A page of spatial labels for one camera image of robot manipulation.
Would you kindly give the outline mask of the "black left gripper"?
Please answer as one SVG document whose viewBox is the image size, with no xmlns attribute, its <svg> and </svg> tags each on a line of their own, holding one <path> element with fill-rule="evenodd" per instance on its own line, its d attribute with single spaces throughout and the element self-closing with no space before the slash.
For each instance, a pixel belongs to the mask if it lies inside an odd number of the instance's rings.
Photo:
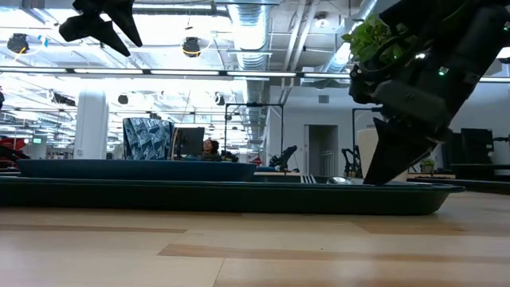
<svg viewBox="0 0 510 287">
<path fill-rule="evenodd" d="M 116 52 L 129 57 L 126 45 L 113 29 L 114 22 L 137 46 L 143 45 L 132 14 L 135 0 L 75 0 L 73 7 L 84 14 L 68 18 L 59 27 L 59 34 L 67 41 L 93 37 Z M 104 21 L 99 15 L 105 12 L 112 21 Z"/>
</svg>

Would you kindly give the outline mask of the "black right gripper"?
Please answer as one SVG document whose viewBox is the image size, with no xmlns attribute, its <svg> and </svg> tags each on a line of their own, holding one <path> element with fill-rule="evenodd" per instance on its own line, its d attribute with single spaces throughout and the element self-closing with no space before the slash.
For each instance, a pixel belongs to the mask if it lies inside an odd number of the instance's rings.
<svg viewBox="0 0 510 287">
<path fill-rule="evenodd" d="M 443 140 L 453 116 L 478 83 L 473 39 L 391 39 L 352 69 L 350 94 L 379 104 L 378 143 L 364 184 L 383 185 L 415 165 Z"/>
</svg>

